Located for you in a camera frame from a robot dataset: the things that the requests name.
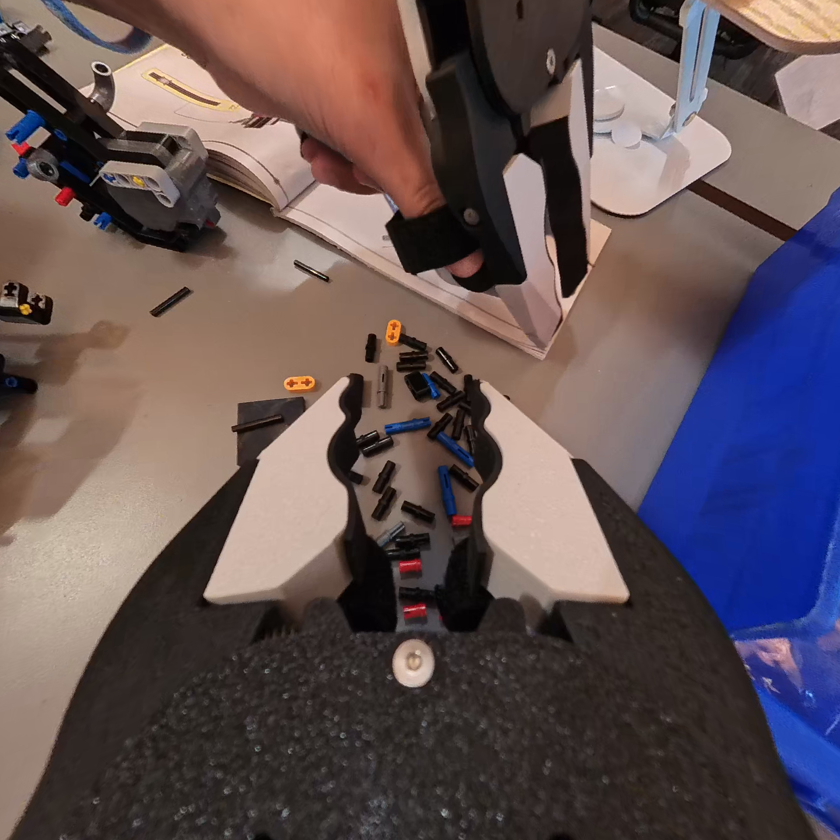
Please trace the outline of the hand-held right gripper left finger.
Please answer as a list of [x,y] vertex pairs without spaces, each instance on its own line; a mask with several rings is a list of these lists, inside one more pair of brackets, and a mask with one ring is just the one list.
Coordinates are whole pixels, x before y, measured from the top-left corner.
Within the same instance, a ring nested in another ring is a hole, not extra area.
[[330,600],[354,631],[395,630],[392,564],[350,480],[363,397],[360,374],[340,378],[260,454],[205,601],[273,602],[300,626],[310,604]]

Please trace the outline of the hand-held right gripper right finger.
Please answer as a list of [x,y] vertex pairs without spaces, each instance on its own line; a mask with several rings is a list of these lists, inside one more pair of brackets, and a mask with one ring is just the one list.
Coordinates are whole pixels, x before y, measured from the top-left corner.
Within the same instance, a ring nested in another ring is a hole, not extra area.
[[437,587],[447,629],[477,629],[510,599],[542,629],[560,602],[624,605],[630,594],[566,449],[485,381],[467,391],[481,482],[471,525]]

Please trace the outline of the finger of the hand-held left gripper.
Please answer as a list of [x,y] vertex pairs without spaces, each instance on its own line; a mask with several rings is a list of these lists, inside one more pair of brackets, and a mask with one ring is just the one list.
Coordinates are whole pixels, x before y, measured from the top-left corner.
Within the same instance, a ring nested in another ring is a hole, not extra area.
[[547,350],[561,324],[555,258],[546,237],[546,192],[540,165],[525,154],[514,155],[503,173],[526,279],[501,286],[500,299],[531,344]]
[[542,168],[558,296],[572,298],[589,269],[594,67],[576,60],[532,107],[526,152]]

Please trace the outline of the pile of small lego pins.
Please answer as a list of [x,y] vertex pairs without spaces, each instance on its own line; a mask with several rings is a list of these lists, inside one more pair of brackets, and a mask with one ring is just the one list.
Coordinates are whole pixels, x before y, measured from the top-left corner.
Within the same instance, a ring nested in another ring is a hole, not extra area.
[[410,335],[396,346],[369,333],[364,345],[359,457],[350,479],[374,541],[392,564],[397,625],[452,632],[437,587],[467,537],[476,471],[467,385],[451,355]]

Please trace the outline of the flame-printed lego truck body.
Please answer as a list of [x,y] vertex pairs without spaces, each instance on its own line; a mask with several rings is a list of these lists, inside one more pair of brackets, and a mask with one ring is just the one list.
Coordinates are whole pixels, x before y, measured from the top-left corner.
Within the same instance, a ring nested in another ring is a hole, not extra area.
[[[29,325],[49,325],[53,316],[51,297],[33,292],[24,283],[6,280],[1,284],[1,321]],[[6,371],[6,358],[1,354],[1,397],[34,395],[37,381]]]

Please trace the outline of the black flat lego panel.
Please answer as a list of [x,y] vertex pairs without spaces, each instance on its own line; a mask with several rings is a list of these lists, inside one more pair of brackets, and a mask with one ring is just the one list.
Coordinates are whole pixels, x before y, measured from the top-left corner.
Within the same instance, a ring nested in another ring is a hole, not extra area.
[[256,460],[305,410],[306,400],[302,396],[240,402],[237,405],[237,419],[235,424],[277,413],[282,413],[286,422],[276,426],[261,428],[246,434],[235,434],[237,467],[245,466],[247,463]]

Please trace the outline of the lego instruction booklet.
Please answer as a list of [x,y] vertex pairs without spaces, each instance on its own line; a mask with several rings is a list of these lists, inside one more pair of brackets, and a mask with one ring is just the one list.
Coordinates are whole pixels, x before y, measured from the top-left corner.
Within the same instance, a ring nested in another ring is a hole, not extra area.
[[110,115],[125,129],[166,123],[195,130],[208,151],[208,169],[215,180],[257,197],[274,215],[533,358],[543,360],[548,354],[576,292],[562,301],[561,309],[557,301],[548,300],[553,306],[546,320],[551,334],[534,338],[521,328],[504,297],[468,291],[441,269],[407,274],[385,231],[393,210],[384,196],[353,195],[315,183],[290,124],[242,108],[179,49],[153,49],[117,69],[113,79]]

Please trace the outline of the grey lego chassis assembly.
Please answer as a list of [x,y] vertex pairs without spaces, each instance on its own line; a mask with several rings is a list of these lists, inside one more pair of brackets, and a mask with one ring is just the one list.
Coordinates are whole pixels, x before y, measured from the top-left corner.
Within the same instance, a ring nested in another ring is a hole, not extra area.
[[2,99],[21,113],[4,133],[17,178],[57,189],[100,230],[115,226],[144,245],[183,253],[220,219],[208,152],[193,129],[142,122],[125,129],[110,115],[116,98],[106,63],[91,64],[92,88],[74,88],[43,59],[41,26],[2,22]]

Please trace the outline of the person's left hand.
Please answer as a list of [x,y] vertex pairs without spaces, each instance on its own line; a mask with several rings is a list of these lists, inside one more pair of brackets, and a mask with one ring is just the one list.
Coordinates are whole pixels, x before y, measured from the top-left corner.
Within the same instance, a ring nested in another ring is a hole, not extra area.
[[306,135],[316,181],[387,194],[404,218],[445,205],[392,1],[87,1],[162,39],[251,111]]

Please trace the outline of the white tablet stand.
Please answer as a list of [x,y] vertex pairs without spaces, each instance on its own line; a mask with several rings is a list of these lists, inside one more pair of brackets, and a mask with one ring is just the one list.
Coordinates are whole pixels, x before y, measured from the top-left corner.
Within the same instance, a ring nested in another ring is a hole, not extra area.
[[594,49],[591,201],[604,212],[644,215],[729,159],[725,135],[698,117],[719,19],[706,3],[684,3],[675,99]]

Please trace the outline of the blue plastic bin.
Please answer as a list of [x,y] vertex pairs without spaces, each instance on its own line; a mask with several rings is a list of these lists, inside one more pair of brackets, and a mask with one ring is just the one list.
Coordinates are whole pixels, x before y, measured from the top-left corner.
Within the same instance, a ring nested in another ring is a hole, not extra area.
[[839,622],[839,191],[754,272],[638,515],[731,638]]

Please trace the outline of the wooden board with paper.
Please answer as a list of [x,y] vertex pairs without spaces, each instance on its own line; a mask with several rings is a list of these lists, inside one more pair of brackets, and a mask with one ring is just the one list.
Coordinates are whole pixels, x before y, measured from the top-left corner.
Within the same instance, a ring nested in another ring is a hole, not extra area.
[[839,52],[838,1],[707,1],[762,43],[794,55]]

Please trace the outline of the clear plastic bag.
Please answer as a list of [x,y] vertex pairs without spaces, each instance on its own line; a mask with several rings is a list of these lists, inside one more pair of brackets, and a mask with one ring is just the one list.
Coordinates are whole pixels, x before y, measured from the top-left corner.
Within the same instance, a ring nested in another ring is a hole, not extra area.
[[839,622],[791,635],[735,634],[794,795],[839,835]]

